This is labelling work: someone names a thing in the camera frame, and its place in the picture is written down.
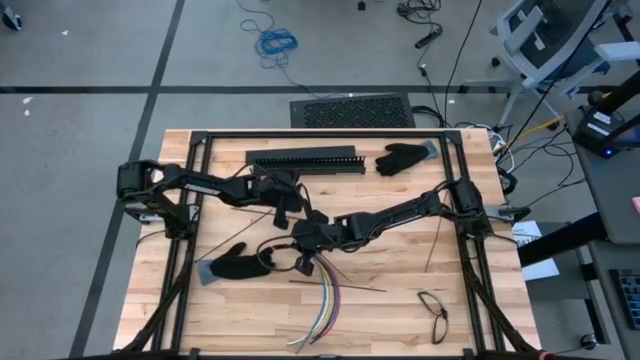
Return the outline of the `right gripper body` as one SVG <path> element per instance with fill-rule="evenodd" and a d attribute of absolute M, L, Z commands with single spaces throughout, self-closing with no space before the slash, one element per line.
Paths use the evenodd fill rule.
<path fill-rule="evenodd" d="M 342 251 L 353 248 L 353 233 L 350 221 L 353 215 L 347 214 L 334 217 L 333 223 L 329 217 L 319 210 L 306 213 L 306 218 L 294 224 L 292 238 L 300 251 L 308 250 L 319 253 L 322 251 Z"/>

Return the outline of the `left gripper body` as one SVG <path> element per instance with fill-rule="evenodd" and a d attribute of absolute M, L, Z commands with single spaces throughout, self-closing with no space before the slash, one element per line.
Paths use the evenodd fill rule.
<path fill-rule="evenodd" d="M 299 175 L 291 171 L 258 177 L 253 186 L 256 197 L 253 204 L 300 212 L 304 201 L 299 193 L 299 179 Z"/>

